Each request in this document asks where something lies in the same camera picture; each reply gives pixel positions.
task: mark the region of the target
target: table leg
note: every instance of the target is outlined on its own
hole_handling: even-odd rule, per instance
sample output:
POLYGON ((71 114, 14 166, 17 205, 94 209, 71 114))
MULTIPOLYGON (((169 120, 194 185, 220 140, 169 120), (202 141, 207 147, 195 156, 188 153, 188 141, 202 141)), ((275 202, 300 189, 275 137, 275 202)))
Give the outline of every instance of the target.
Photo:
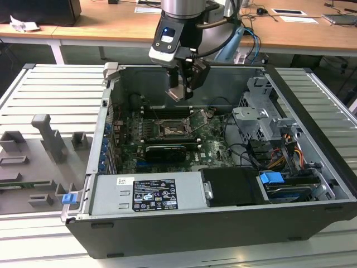
POLYGON ((107 57, 105 56, 104 48, 102 46, 98 46, 98 48, 99 48, 100 59, 105 60, 107 57))
POLYGON ((246 46, 239 47, 237 50, 238 53, 234 59, 234 63, 235 64, 244 64, 245 58, 247 57, 249 51, 250 51, 250 47, 246 47, 246 46))
POLYGON ((61 52, 61 44, 60 42, 52 42, 49 44, 52 49, 52 53, 54 54, 55 60, 57 64, 66 64, 66 60, 64 59, 61 52))

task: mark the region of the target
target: black plastic cover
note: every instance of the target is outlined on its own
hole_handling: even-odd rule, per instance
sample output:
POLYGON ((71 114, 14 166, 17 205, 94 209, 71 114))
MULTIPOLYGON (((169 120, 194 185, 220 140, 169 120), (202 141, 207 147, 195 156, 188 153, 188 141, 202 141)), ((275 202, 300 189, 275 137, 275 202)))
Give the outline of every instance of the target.
POLYGON ((257 181, 258 175, 252 167, 202 169, 202 180, 211 185, 213 193, 213 199, 207 200, 208 206, 264 204, 263 194, 257 181))

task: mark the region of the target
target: sticker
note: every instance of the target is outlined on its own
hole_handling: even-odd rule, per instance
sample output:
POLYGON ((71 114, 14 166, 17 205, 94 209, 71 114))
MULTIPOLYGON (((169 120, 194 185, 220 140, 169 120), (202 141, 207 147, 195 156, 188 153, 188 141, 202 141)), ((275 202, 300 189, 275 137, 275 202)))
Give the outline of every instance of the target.
POLYGON ((175 180, 133 180, 135 212, 178 209, 175 180))
POLYGON ((117 177, 117 185, 133 185, 135 177, 117 177))

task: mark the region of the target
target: desk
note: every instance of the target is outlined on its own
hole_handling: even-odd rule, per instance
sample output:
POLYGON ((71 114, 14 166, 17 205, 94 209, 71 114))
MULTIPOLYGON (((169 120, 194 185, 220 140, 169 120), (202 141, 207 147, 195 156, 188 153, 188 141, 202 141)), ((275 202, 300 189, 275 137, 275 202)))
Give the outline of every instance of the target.
MULTIPOLYGON (((270 15, 275 14, 271 8, 295 9, 304 11, 308 17, 321 17, 322 14, 337 14, 336 10, 325 7, 324 0, 255 0, 257 5, 264 5, 270 15)), ((334 2, 335 8, 347 13, 344 8, 356 9, 357 4, 334 2)), ((256 15, 257 7, 242 8, 241 14, 256 15)), ((353 26, 331 26, 325 18, 314 18, 319 24, 284 22, 280 17, 257 17, 253 21, 255 33, 262 40, 261 52, 330 55, 330 56, 357 56, 357 28, 353 26)), ((250 22, 243 22, 250 27, 250 22)), ((251 47, 251 37, 244 37, 240 47, 251 47)))
MULTIPOLYGON (((300 9, 308 16, 336 13, 325 7, 324 0, 255 0, 271 8, 300 9)), ((92 2, 81 0, 82 13, 74 27, 41 26, 34 33, 15 32, 8 25, 0 25, 0 38, 4 42, 50 45, 56 62, 64 64, 62 45, 145 47, 149 48, 160 16, 134 13, 134 3, 123 2, 109 5, 106 0, 92 2)), ((356 9, 356 4, 335 2, 336 8, 356 9)), ((256 7, 242 9, 241 13, 255 13, 256 7)), ((319 24, 283 22, 276 17, 258 17, 253 22, 256 34, 262 40, 261 52, 330 56, 357 56, 357 29, 355 27, 330 26, 324 18, 315 19, 319 24)), ((252 38, 245 36, 241 51, 253 45, 252 38)))

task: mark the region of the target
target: blue tab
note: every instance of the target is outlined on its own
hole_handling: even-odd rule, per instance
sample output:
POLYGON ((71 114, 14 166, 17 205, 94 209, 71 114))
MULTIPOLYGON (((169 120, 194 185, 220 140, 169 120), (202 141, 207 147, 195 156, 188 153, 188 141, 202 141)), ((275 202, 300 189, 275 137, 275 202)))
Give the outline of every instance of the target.
POLYGON ((264 172, 260 175, 262 183, 284 183, 284 178, 280 172, 264 172))
POLYGON ((64 194, 62 197, 63 205, 74 205, 77 203, 78 194, 64 194))

